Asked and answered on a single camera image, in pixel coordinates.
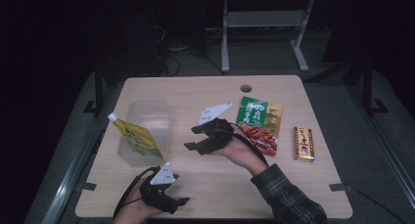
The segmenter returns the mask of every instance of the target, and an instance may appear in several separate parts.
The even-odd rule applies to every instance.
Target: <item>human hand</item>
[[[234,127],[234,133],[246,137],[238,127]],[[252,176],[265,170],[268,166],[241,140],[232,137],[231,141],[222,149],[211,153],[229,158],[235,164],[246,168]]]
[[[114,224],[139,224],[149,217],[162,213],[161,210],[148,206],[141,200],[140,187],[146,179],[142,178],[131,190],[114,219]]]

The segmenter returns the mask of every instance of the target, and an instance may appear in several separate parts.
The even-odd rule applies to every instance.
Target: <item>wooden table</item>
[[[251,93],[240,90],[246,84],[252,86]],[[278,153],[276,157],[266,157],[268,163],[277,163],[292,183],[324,207],[329,218],[351,217],[346,193],[332,192],[329,187],[341,180],[301,80],[294,75],[250,75],[130,78],[125,82],[114,110],[120,118],[126,118],[130,104],[139,99],[166,99],[172,111],[168,161],[180,177],[166,193],[191,199],[173,215],[163,213],[156,218],[273,218],[247,170],[224,157],[200,156],[183,146],[205,139],[206,136],[190,130],[203,107],[232,102],[234,106],[220,118],[234,122],[243,96],[278,103],[284,108]],[[293,160],[295,126],[313,131],[313,163]],[[125,162],[117,154],[119,140],[119,132],[110,124],[87,179],[97,186],[94,191],[83,190],[75,210],[78,216],[112,216],[130,182],[147,168]]]

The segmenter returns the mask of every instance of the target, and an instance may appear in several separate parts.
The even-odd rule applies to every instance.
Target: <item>hole in table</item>
[[[251,85],[242,85],[241,86],[241,91],[244,93],[250,93],[253,90],[253,88],[251,87]]]

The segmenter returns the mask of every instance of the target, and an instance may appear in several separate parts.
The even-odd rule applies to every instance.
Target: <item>plaid shirt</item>
[[[277,164],[271,165],[251,179],[275,218],[284,223],[327,223],[326,212],[291,184]]]

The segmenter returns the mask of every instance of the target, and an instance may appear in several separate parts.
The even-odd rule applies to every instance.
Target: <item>clear plastic container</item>
[[[157,166],[167,163],[169,147],[170,108],[165,99],[147,99],[133,102],[125,121],[147,128],[153,136],[163,159],[143,156],[120,136],[118,154],[132,166]]]

